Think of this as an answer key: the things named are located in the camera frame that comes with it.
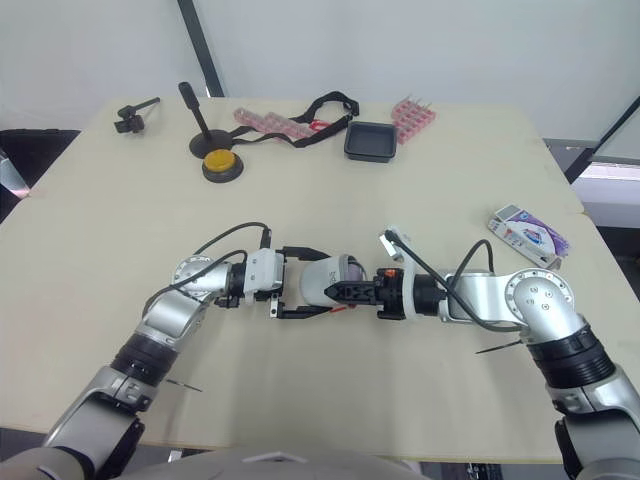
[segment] black strap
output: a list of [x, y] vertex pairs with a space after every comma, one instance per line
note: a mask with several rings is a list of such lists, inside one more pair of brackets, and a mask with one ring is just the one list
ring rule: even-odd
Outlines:
[[[331, 125], [326, 128], [323, 128], [319, 132], [305, 138], [300, 138], [298, 140], [291, 140], [284, 133], [267, 133], [260, 138], [255, 140], [245, 140], [244, 138], [234, 138], [232, 145], [242, 145], [247, 143], [258, 143], [264, 140], [268, 140], [270, 138], [279, 138], [280, 140], [284, 140], [285, 142], [293, 145], [296, 148], [304, 148], [308, 145], [313, 145], [314, 143], [318, 143], [325, 138], [329, 138], [332, 135], [340, 132], [347, 128], [347, 125], [351, 121], [353, 117], [357, 117], [360, 114], [360, 105], [355, 100], [347, 97], [342, 92], [329, 92], [326, 95], [323, 95], [320, 98], [317, 98], [313, 101], [313, 103], [309, 106], [309, 108], [302, 114], [297, 117], [290, 117], [289, 120], [293, 120], [298, 123], [311, 123], [315, 118], [316, 112], [326, 103], [326, 102], [342, 102], [345, 110], [347, 110], [347, 114], [335, 121]], [[241, 127], [236, 128], [230, 135], [232, 137], [238, 137], [240, 135], [244, 135], [247, 132], [255, 132], [257, 131], [253, 127], [249, 127], [247, 125], [243, 125]]]

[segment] black pole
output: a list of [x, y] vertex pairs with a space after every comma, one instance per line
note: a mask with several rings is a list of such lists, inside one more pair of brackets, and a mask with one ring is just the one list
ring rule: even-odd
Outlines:
[[220, 84], [216, 67], [213, 64], [213, 59], [209, 52], [207, 40], [204, 38], [200, 19], [198, 19], [193, 0], [178, 0], [178, 6], [180, 7], [184, 24], [187, 27], [187, 32], [189, 32], [193, 50], [196, 52], [196, 57], [198, 57], [198, 62], [200, 63], [209, 94], [213, 97], [224, 97], [222, 85]]
[[631, 105], [629, 105], [629, 108], [627, 108], [620, 116], [620, 118], [616, 120], [613, 126], [609, 130], [607, 130], [607, 133], [603, 135], [603, 137], [595, 147], [585, 148], [582, 153], [577, 156], [573, 163], [569, 165], [569, 168], [567, 168], [564, 172], [564, 175], [565, 177], [567, 177], [569, 183], [575, 182], [578, 177], [582, 175], [582, 172], [584, 172], [589, 167], [589, 165], [591, 165], [591, 159], [596, 154], [598, 149], [602, 147], [602, 145], [604, 145], [605, 142], [609, 140], [609, 138], [611, 138], [614, 133], [616, 133], [616, 131], [624, 124], [624, 122], [629, 120], [629, 117], [631, 117], [631, 115], [635, 113], [638, 107], [640, 107], [640, 97], [636, 98], [635, 101]]

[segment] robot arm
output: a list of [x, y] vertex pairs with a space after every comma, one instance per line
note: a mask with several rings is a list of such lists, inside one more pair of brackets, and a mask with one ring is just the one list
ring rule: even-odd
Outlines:
[[[404, 268], [381, 268], [367, 280], [349, 255], [329, 257], [305, 247], [272, 250], [267, 230], [261, 248], [241, 263], [225, 260], [242, 251], [216, 261], [198, 253], [216, 239], [180, 263], [172, 285], [147, 302], [134, 334], [56, 423], [44, 447], [8, 460], [4, 471], [25, 479], [119, 475], [144, 431], [137, 412], [149, 408], [207, 308], [237, 307], [244, 298], [247, 304], [269, 301], [270, 316], [278, 318], [308, 318], [337, 305], [359, 304], [375, 306], [382, 319], [440, 316], [445, 322], [517, 331], [547, 381], [554, 407], [564, 414], [556, 436], [569, 476], [640, 479], [640, 397], [575, 312], [570, 287], [555, 273], [534, 268], [502, 277], [441, 276], [391, 229], [380, 240]], [[288, 256], [309, 262], [300, 281], [308, 305], [295, 310], [286, 310], [281, 301]], [[417, 266], [428, 274], [417, 274]]]
[[[428, 267], [397, 230], [387, 230], [381, 241], [394, 260], [412, 264], [409, 271], [414, 262]], [[380, 269], [371, 282], [338, 282], [325, 295], [328, 302], [377, 305], [379, 318], [437, 314], [444, 322], [470, 323], [473, 313], [484, 328], [515, 325], [545, 377], [553, 406], [564, 415], [555, 432], [567, 474], [580, 480], [640, 479], [640, 396], [575, 312], [567, 282], [538, 268], [502, 277], [475, 272], [463, 274], [452, 291], [452, 277]]]

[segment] wire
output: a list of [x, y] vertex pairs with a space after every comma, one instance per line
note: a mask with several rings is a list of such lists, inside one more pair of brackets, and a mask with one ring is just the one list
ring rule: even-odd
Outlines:
[[246, 222], [246, 223], [241, 223], [239, 225], [236, 225], [235, 227], [231, 227], [229, 230], [222, 232], [217, 237], [209, 240], [207, 243], [202, 245], [198, 250], [193, 252], [193, 254], [198, 255], [204, 252], [207, 248], [209, 248], [211, 245], [216, 243], [218, 240], [221, 240], [227, 235], [231, 235], [233, 232], [237, 232], [238, 230], [247, 228], [247, 227], [262, 227], [262, 237], [260, 239], [260, 248], [269, 248], [271, 246], [271, 229], [266, 224], [262, 222]]
[[471, 321], [478, 324], [482, 328], [486, 330], [490, 330], [492, 332], [520, 331], [520, 327], [496, 327], [495, 325], [492, 325], [490, 322], [485, 322], [484, 320], [480, 319], [480, 317], [476, 315], [473, 309], [467, 304], [467, 302], [464, 301], [464, 299], [458, 294], [458, 292], [456, 292], [453, 288], [451, 288], [451, 286], [447, 283], [447, 281], [444, 278], [442, 278], [442, 276], [438, 272], [436, 272], [433, 268], [427, 265], [413, 250], [411, 250], [395, 232], [391, 230], [386, 230], [384, 232], [384, 235], [387, 240], [395, 243], [400, 248], [402, 248], [402, 250], [404, 250], [407, 253], [407, 255], [409, 255], [418, 265], [424, 268], [433, 278], [435, 278], [437, 282], [440, 285], [442, 285], [442, 288], [444, 288], [447, 291], [447, 293], [449, 293], [449, 295], [451, 295], [455, 299], [455, 301], [458, 302], [458, 304], [460, 305], [460, 307], [462, 307], [462, 309], [466, 312], [466, 314], [469, 315], [469, 318], [471, 318]]
[[247, 262], [247, 252], [246, 252], [246, 250], [234, 250], [232, 252], [229, 252], [229, 253], [221, 256], [215, 262], [212, 262], [211, 264], [207, 265], [205, 268], [203, 268], [199, 272], [194, 273], [190, 277], [185, 278], [184, 280], [181, 280], [181, 281], [179, 281], [177, 283], [168, 285], [168, 286], [166, 286], [164, 288], [161, 288], [156, 293], [151, 295], [147, 299], [147, 301], [144, 303], [144, 308], [142, 309], [142, 316], [144, 317], [147, 314], [147, 312], [149, 311], [149, 307], [151, 307], [153, 302], [155, 302], [156, 299], [160, 295], [162, 295], [164, 293], [167, 293], [167, 292], [170, 292], [171, 290], [177, 290], [178, 292], [180, 292], [180, 293], [182, 293], [184, 295], [188, 295], [186, 292], [183, 292], [182, 290], [180, 290], [180, 288], [184, 287], [187, 283], [191, 283], [194, 280], [197, 280], [198, 278], [203, 277], [204, 275], [209, 273], [211, 270], [216, 268], [218, 265], [220, 265], [222, 262], [224, 262], [227, 258], [232, 257], [234, 255], [238, 255], [238, 254], [242, 254], [243, 255], [244, 259], [242, 260], [242, 263], [246, 263]]
[[362, 271], [362, 275], [364, 276], [364, 279], [367, 280], [367, 271], [365, 270], [365, 268], [360, 264], [360, 262], [358, 262], [357, 260], [353, 259], [353, 260], [349, 260], [347, 262], [349, 265], [355, 265], [356, 267], [358, 267], [361, 271]]
[[489, 240], [485, 240], [483, 238], [482, 240], [477, 241], [476, 244], [473, 247], [471, 247], [467, 255], [464, 257], [464, 259], [460, 263], [460, 266], [456, 270], [456, 274], [453, 276], [453, 280], [450, 283], [451, 288], [456, 288], [456, 285], [458, 284], [458, 280], [460, 280], [460, 276], [462, 275], [462, 272], [464, 272], [465, 268], [467, 268], [467, 265], [469, 264], [471, 257], [473, 257], [473, 255], [478, 251], [478, 249], [482, 245], [487, 247], [487, 257], [489, 257], [488, 258], [489, 271], [491, 273], [495, 273], [495, 270], [493, 269], [493, 248], [491, 248], [491, 244], [489, 243]]
[[484, 350], [480, 350], [479, 352], [476, 352], [476, 355], [479, 353], [495, 352], [496, 350], [502, 350], [503, 348], [513, 347], [514, 345], [520, 345], [521, 343], [522, 343], [522, 340], [516, 340], [515, 342], [505, 343], [504, 345], [500, 345], [498, 347], [485, 348]]

